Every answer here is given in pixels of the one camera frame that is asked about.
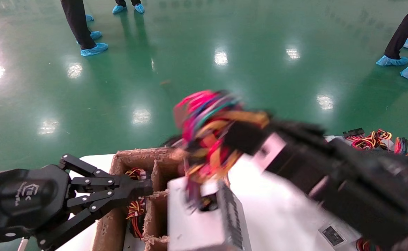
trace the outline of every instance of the black connector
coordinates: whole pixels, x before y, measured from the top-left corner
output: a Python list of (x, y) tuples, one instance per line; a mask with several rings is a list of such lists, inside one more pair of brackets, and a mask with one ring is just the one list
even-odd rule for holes
[(365, 132), (362, 129), (362, 127), (354, 129), (354, 130), (350, 130), (348, 132), (343, 132), (344, 138), (354, 137), (354, 136), (363, 135), (363, 134), (365, 134)]

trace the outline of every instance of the green epoxy floor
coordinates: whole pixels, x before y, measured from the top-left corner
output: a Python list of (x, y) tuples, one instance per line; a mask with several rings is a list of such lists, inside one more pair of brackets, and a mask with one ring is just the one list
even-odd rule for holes
[(408, 1), (142, 3), (143, 15), (113, 16), (112, 0), (85, 0), (109, 50), (83, 58), (59, 0), (0, 0), (0, 170), (157, 146), (177, 132), (173, 105), (203, 89), (329, 134), (408, 138), (404, 67), (375, 64)]

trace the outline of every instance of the cardboard box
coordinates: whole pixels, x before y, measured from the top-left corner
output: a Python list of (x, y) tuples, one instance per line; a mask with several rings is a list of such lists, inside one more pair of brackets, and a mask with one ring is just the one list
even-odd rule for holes
[[(166, 190), (167, 182), (181, 176), (180, 161), (172, 159), (169, 148), (118, 151), (113, 158), (110, 174), (123, 175), (134, 167), (151, 173), (155, 193), (147, 198), (144, 224), (145, 250), (166, 250)], [(92, 251), (122, 251), (126, 232), (126, 208), (116, 208), (98, 221)]]

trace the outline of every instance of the wire bundle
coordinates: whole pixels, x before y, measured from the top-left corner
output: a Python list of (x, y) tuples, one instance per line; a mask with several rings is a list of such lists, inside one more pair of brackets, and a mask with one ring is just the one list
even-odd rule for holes
[(408, 156), (408, 140), (406, 138), (395, 139), (395, 153)]
[(244, 111), (238, 99), (223, 91), (192, 94), (175, 106), (174, 115), (182, 130), (182, 140), (175, 145), (181, 144), (189, 159), (204, 160), (184, 164), (186, 175), (198, 184), (225, 177), (241, 156), (241, 152), (222, 146), (232, 122), (249, 122), (260, 128), (269, 123), (266, 113)]
[(365, 240), (360, 238), (356, 241), (356, 250), (357, 251), (381, 251), (379, 246), (374, 245), (370, 240)]
[[(345, 138), (351, 141), (351, 146), (358, 150), (382, 149), (390, 151), (389, 147), (383, 141), (389, 141), (392, 138), (392, 134), (379, 129), (376, 132), (371, 132), (368, 136), (362, 134)], [(408, 140), (406, 140), (406, 138), (396, 137), (395, 149), (393, 152), (395, 154), (408, 156)]]
[[(126, 173), (132, 180), (142, 180), (146, 178), (146, 172), (140, 168), (133, 168), (128, 170)], [(131, 221), (132, 233), (136, 238), (142, 238), (142, 227), (143, 224), (142, 217), (145, 214), (145, 198), (139, 197), (138, 200), (130, 202), (128, 208), (127, 220)]]
[(379, 129), (376, 132), (373, 131), (366, 137), (364, 135), (346, 137), (347, 140), (352, 142), (351, 146), (358, 150), (370, 150), (376, 148), (388, 150), (387, 145), (383, 143), (383, 141), (390, 140), (391, 138), (392, 134), (382, 129)]

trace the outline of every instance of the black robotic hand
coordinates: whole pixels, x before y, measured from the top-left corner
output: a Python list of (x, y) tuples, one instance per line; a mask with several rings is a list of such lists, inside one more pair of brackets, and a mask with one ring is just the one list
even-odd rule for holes
[(309, 124), (235, 122), (226, 146), (253, 156), (384, 250), (408, 251), (408, 157), (358, 151)]
[[(84, 177), (70, 179), (66, 170)], [(75, 197), (76, 191), (90, 195)], [(68, 154), (58, 166), (0, 172), (0, 242), (34, 236), (53, 251), (113, 208), (152, 193), (150, 180), (110, 175)]]

